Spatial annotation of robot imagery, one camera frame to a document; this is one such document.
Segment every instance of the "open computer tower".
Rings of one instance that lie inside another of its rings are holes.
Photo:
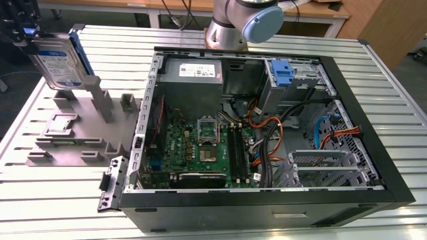
[[[415,201],[331,57],[165,47],[100,188],[144,232],[335,227]]]

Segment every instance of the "floor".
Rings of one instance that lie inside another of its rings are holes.
[[[73,24],[77,23],[122,27],[149,27],[148,16],[144,14],[70,10],[64,10],[61,14],[61,19],[56,20],[50,11],[48,9],[42,9],[42,19],[38,22],[40,29],[50,32],[68,32]],[[208,17],[197,16],[196,21],[201,28],[206,28],[209,26],[210,19]],[[161,16],[160,22],[161,28],[177,28],[166,16]],[[198,29],[193,21],[189,23],[186,29]],[[1,43],[0,41],[0,49],[0,79],[8,86],[6,91],[0,92],[1,140],[38,82],[40,74],[36,73],[36,67],[32,65],[28,57],[21,53],[17,47],[9,43]],[[413,61],[412,57],[407,56],[392,72],[417,102],[420,108],[427,112],[427,64]]]

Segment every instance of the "ram slot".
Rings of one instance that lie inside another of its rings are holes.
[[[230,124],[226,131],[228,142],[228,160],[230,179],[234,181],[238,178],[237,159],[236,159],[236,145],[234,145],[234,126]]]
[[[236,158],[237,158],[237,169],[238,169],[238,178],[245,179],[248,176],[248,166],[245,158],[245,143],[241,135],[241,126],[236,128],[234,132],[234,147],[236,147]]]

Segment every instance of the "slotted metal worktable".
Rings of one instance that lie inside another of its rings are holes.
[[[190,30],[86,25],[80,40],[100,86],[112,97],[121,93],[142,97],[154,46],[204,47],[204,33]],[[56,107],[54,91],[41,79],[0,143],[0,239],[425,239],[427,118],[371,48],[356,40],[274,36],[249,44],[248,50],[335,58],[416,202],[339,228],[142,233],[121,212],[96,212],[106,168],[25,166]]]

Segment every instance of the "power supply label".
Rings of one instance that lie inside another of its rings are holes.
[[[178,65],[178,76],[214,78],[214,65],[182,63]]]
[[[77,87],[81,85],[78,75],[74,70],[74,62],[62,51],[38,51],[37,53],[41,64],[53,81],[66,87]]]

